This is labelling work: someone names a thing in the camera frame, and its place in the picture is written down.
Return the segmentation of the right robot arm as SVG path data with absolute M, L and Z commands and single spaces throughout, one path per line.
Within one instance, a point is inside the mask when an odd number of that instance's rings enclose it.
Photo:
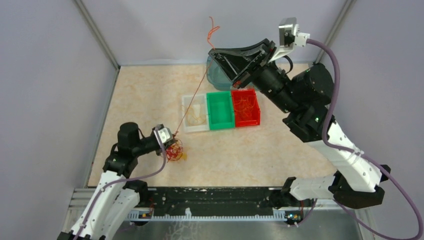
M 385 191 L 380 183 L 387 180 L 387 165 L 365 160 L 347 138 L 334 115 L 329 112 L 334 81 L 327 68 L 316 63 L 289 77 L 272 61 L 277 51 L 274 42 L 263 40 L 242 48 L 216 48 L 208 52 L 234 88 L 253 85 L 282 112 L 283 123 L 303 143 L 319 151 L 336 168 L 325 177 L 289 177 L 279 194 L 287 206 L 298 206 L 312 199 L 334 200 L 351 208 L 362 209 L 382 204 Z

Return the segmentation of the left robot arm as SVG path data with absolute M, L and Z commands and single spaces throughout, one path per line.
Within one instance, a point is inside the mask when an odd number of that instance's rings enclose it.
M 146 178 L 160 173 L 167 162 L 166 150 L 177 141 L 163 124 L 155 126 L 144 136 L 135 122 L 122 124 L 117 142 L 112 146 L 103 165 L 99 183 L 81 216 L 59 240 L 111 240 L 130 211 L 149 203 Z M 132 177 L 138 158 L 155 153 L 163 158 L 161 167 L 153 173 Z

